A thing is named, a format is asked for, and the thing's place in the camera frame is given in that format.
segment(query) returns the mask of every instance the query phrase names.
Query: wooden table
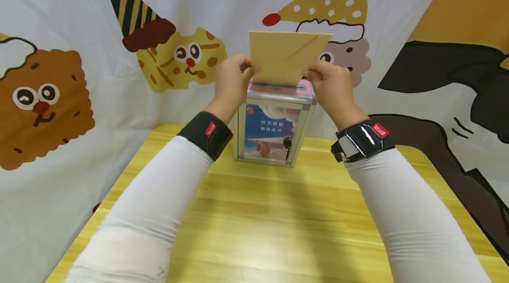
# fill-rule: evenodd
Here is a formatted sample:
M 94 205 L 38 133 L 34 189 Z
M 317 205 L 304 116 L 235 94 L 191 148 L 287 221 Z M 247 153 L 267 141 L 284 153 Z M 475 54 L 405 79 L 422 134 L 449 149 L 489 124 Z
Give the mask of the wooden table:
M 150 133 L 47 283 L 63 282 L 127 185 L 181 127 L 165 124 Z M 167 282 L 392 282 L 375 224 L 331 144 L 307 138 L 288 168 L 235 161 L 230 143 L 185 215 Z M 493 283 L 509 282 L 509 267 L 426 156 L 399 150 L 449 207 Z

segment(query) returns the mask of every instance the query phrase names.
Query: ballot box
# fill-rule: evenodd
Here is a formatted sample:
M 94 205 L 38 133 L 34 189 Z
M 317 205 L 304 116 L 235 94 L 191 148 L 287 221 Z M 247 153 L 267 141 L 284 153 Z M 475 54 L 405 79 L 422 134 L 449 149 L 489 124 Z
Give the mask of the ballot box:
M 311 83 L 250 83 L 234 118 L 237 160 L 293 166 L 317 100 Z

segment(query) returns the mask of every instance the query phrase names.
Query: red label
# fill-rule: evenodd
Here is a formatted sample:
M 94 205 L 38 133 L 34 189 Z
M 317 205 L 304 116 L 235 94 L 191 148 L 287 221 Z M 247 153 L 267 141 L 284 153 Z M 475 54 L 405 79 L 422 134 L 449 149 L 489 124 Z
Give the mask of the red label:
M 375 125 L 371 126 L 371 128 L 376 133 L 376 135 L 379 136 L 379 138 L 384 138 L 385 136 L 389 135 L 389 131 L 379 123 L 376 123 Z
M 207 135 L 207 137 L 212 135 L 212 133 L 215 131 L 216 127 L 217 126 L 214 122 L 210 122 L 209 127 L 205 131 L 205 135 Z

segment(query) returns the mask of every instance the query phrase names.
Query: cartoon eye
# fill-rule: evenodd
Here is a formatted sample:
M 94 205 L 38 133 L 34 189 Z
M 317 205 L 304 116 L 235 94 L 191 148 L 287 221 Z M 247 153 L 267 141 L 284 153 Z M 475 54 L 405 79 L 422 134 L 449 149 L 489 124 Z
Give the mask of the cartoon eye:
M 14 90 L 12 101 L 20 109 L 32 110 L 35 103 L 39 102 L 39 97 L 33 88 L 22 86 Z
M 192 58 L 194 59 L 194 62 L 198 63 L 201 60 L 201 49 L 198 43 L 190 43 L 187 46 L 187 51 L 191 54 Z
M 43 84 L 39 88 L 39 99 L 49 103 L 49 105 L 53 105 L 54 103 L 58 102 L 59 97 L 60 91 L 55 85 L 51 83 Z
M 185 62 L 185 59 L 187 57 L 187 52 L 185 46 L 179 45 L 175 49 L 175 53 L 173 54 L 173 58 L 175 58 L 175 61 L 177 62 Z
M 318 59 L 334 64 L 334 54 L 332 54 L 331 52 L 322 52 Z

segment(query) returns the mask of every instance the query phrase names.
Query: kraft paper envelope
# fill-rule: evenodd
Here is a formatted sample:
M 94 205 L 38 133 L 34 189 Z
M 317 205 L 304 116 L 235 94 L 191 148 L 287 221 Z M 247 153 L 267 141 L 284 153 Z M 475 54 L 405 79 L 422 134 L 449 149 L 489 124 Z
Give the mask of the kraft paper envelope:
M 333 34 L 250 31 L 251 60 L 260 71 L 255 83 L 298 85 Z

